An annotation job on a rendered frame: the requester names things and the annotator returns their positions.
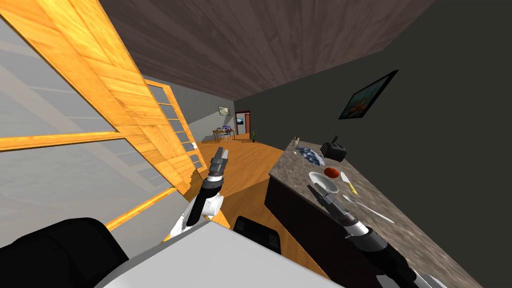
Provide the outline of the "black-framed wall picture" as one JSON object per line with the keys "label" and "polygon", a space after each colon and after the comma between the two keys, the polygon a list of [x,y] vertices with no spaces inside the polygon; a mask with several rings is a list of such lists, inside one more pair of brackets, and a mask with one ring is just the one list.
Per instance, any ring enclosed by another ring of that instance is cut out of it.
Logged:
{"label": "black-framed wall picture", "polygon": [[353,96],[351,96],[341,115],[339,116],[339,120],[348,120],[348,119],[360,119],[363,118],[368,111],[368,109],[372,106],[372,104],[377,100],[377,98],[382,94],[387,85],[391,82],[393,77],[396,76],[399,69],[393,70],[387,75],[381,77],[380,79],[372,82],[365,88],[357,91]]}

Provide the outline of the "black toaster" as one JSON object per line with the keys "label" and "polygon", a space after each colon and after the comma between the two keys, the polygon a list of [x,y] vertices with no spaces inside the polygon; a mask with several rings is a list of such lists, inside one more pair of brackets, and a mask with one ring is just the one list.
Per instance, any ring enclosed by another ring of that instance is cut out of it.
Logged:
{"label": "black toaster", "polygon": [[320,151],[324,158],[337,162],[342,162],[345,159],[347,150],[344,146],[337,143],[338,138],[339,136],[336,135],[333,141],[325,142],[321,146]]}

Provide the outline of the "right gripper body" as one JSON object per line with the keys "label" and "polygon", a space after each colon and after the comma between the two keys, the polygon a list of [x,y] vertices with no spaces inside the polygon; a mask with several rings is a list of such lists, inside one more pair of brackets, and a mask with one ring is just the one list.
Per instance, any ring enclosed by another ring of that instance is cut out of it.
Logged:
{"label": "right gripper body", "polygon": [[337,222],[354,222],[354,215],[351,214],[331,193],[325,198],[317,199],[317,201]]}

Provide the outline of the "silver spoon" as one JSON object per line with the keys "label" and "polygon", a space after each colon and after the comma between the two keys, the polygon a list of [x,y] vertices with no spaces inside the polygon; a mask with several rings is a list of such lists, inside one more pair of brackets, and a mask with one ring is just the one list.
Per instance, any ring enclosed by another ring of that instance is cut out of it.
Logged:
{"label": "silver spoon", "polygon": [[369,208],[369,207],[367,207],[367,206],[363,205],[362,203],[360,203],[360,202],[356,201],[354,198],[351,198],[351,197],[349,197],[348,195],[344,195],[344,194],[343,194],[343,197],[344,197],[347,201],[349,201],[350,203],[360,205],[361,207],[363,207],[363,208],[367,209],[368,211],[370,211],[370,212],[372,212],[372,213],[374,213],[374,214],[378,215],[378,217],[381,217],[382,219],[384,219],[384,220],[386,220],[386,221],[388,221],[388,222],[390,222],[390,223],[392,223],[392,224],[395,224],[395,222],[393,222],[391,219],[389,219],[389,218],[388,218],[388,217],[386,217],[385,215],[382,215],[381,213],[379,213],[379,212],[377,212],[377,211],[375,211],[375,210],[373,210],[373,209],[371,209],[371,208]]}

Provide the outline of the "blue patterned cloth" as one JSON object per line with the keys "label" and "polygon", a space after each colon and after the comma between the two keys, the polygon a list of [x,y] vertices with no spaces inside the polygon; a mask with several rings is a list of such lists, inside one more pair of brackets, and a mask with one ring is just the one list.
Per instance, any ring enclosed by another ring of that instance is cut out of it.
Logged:
{"label": "blue patterned cloth", "polygon": [[325,166],[324,159],[314,150],[307,147],[296,146],[295,150],[309,163],[317,166]]}

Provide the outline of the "red-framed doorway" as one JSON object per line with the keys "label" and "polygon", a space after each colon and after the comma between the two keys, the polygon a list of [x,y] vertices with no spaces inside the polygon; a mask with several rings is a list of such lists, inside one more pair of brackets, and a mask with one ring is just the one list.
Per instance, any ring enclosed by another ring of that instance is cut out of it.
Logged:
{"label": "red-framed doorway", "polygon": [[251,111],[235,112],[236,135],[251,133]]}

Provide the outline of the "yellow-handled knife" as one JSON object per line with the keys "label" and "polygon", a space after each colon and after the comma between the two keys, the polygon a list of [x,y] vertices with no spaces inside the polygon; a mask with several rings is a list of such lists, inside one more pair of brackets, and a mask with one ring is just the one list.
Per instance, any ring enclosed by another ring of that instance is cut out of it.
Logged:
{"label": "yellow-handled knife", "polygon": [[342,179],[345,183],[347,183],[347,185],[348,185],[348,187],[349,187],[350,191],[351,191],[352,193],[354,193],[355,195],[358,195],[358,192],[355,190],[355,188],[354,188],[353,184],[351,184],[351,182],[349,181],[349,179],[348,179],[348,177],[346,176],[346,174],[345,174],[344,172],[340,171],[340,172],[339,172],[339,175],[340,175],[341,179]]}

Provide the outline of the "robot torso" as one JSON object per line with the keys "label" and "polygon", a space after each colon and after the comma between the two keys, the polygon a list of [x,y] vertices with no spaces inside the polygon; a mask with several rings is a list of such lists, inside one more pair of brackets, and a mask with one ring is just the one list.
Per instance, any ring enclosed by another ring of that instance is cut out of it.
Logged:
{"label": "robot torso", "polygon": [[210,221],[134,256],[94,288],[344,287]]}

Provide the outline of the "wooden table with clutter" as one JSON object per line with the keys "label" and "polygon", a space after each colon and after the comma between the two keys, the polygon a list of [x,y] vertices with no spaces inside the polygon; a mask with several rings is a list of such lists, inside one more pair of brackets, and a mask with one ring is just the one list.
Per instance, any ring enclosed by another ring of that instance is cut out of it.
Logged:
{"label": "wooden table with clutter", "polygon": [[229,125],[218,127],[217,129],[213,130],[212,133],[215,141],[218,143],[230,142],[236,139],[235,131]]}

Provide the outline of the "narrow wooden-framed window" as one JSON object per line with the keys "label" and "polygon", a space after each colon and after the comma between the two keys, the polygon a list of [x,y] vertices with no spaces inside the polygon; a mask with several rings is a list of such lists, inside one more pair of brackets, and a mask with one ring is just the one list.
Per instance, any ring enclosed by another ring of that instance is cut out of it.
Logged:
{"label": "narrow wooden-framed window", "polygon": [[175,132],[179,142],[189,156],[195,169],[198,172],[205,171],[207,168],[206,162],[198,148],[172,88],[167,84],[157,81],[148,79],[145,79],[144,81],[159,105],[159,108],[166,117],[166,120]]}

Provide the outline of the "white bowl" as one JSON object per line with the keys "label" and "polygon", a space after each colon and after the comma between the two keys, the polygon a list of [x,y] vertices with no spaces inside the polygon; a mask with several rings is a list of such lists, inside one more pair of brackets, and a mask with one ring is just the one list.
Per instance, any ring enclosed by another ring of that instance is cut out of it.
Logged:
{"label": "white bowl", "polygon": [[318,187],[321,187],[324,189],[327,193],[338,193],[339,188],[338,186],[328,177],[326,177],[324,174],[318,173],[318,172],[309,172],[308,173],[310,181]]}

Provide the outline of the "large wooden-framed window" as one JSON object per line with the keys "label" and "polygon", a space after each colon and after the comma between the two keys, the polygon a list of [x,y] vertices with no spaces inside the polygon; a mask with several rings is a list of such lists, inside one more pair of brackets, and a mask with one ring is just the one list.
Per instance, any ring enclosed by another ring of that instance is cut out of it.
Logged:
{"label": "large wooden-framed window", "polygon": [[125,139],[171,188],[106,224],[114,230],[174,191],[190,187],[195,165],[149,87],[163,88],[178,121],[192,136],[171,88],[145,80],[99,0],[0,0],[5,20],[113,131],[0,138],[0,152]]}

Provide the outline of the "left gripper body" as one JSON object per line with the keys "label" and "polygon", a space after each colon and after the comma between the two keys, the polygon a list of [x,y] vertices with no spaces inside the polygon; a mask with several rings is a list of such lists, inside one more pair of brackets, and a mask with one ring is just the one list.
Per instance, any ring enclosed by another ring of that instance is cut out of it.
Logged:
{"label": "left gripper body", "polygon": [[227,163],[228,159],[225,157],[213,157],[210,161],[208,176],[222,177],[225,174],[225,168]]}

